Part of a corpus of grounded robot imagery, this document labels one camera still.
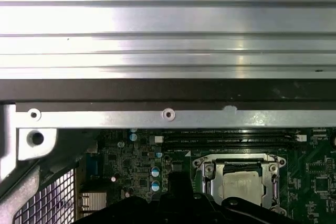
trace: metal mesh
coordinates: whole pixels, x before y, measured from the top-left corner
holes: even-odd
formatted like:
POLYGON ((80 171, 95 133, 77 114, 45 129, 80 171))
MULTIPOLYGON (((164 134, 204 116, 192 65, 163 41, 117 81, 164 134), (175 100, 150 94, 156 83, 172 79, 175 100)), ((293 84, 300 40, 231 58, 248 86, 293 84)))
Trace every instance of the metal mesh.
POLYGON ((69 224, 75 221, 73 170, 39 191, 16 214, 14 224, 69 224))

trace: screw hole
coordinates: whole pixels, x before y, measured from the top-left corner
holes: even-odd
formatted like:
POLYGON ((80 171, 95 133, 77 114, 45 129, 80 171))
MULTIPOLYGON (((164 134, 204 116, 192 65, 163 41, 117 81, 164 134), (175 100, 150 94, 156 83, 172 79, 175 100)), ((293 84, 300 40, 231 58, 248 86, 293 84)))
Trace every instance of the screw hole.
POLYGON ((32 134, 31 139, 34 145, 40 145, 44 141, 44 136, 39 132, 35 132, 32 134))
POLYGON ((173 121, 175 119, 175 112, 173 109, 167 108, 161 112, 161 117, 166 121, 173 121))
POLYGON ((30 109, 27 112, 27 115, 34 121, 38 121, 41 118, 41 112, 38 109, 30 109))

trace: blue capacitor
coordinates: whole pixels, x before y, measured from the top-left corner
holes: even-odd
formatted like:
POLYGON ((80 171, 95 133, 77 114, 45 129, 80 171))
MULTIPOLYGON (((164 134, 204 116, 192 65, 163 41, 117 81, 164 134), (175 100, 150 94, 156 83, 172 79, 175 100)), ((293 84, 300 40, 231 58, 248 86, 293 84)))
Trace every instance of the blue capacitor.
POLYGON ((151 174, 153 177, 158 177, 160 175, 160 169, 158 167, 153 167, 151 170, 151 174))
POLYGON ((131 135, 130 135, 130 140, 131 141, 136 141, 138 139, 138 136, 135 134, 135 133, 132 133, 131 135))
POLYGON ((153 191, 158 191, 160 190, 160 182, 158 182, 157 180, 152 182, 152 190, 153 191))

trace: green circuit board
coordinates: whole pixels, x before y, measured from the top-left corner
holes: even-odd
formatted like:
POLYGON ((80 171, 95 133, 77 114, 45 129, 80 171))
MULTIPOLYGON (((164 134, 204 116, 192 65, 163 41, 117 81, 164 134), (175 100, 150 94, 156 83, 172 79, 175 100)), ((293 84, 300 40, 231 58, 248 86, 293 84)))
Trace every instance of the green circuit board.
POLYGON ((280 206, 287 216, 303 223, 331 223, 336 220, 335 131, 103 130, 92 177, 115 177, 109 204, 130 195, 149 201, 154 193, 167 191, 172 170, 188 172, 194 190, 201 191, 200 172, 192 165, 199 157, 268 153, 287 161, 279 170, 280 206))

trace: screw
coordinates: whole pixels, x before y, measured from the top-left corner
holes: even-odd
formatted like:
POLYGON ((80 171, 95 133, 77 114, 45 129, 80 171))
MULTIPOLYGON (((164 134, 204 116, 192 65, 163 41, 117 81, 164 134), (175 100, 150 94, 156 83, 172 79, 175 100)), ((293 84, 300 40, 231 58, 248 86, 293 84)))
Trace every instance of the screw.
POLYGON ((231 200, 229 201, 229 204, 230 204, 231 206, 237 206, 237 205, 238 205, 238 201, 235 200, 235 199, 231 199, 231 200))
POLYGON ((125 143, 122 141, 117 143, 117 147, 119 148, 123 148, 124 146, 125 146, 125 143))
POLYGON ((209 165, 209 166, 206 167, 206 170, 210 173, 210 172, 212 172, 213 168, 212 168, 211 165, 209 165))
POLYGON ((269 166, 269 170, 270 170, 271 172, 275 172, 276 169, 277 169, 277 167, 276 167, 275 165, 270 165, 270 166, 269 166))

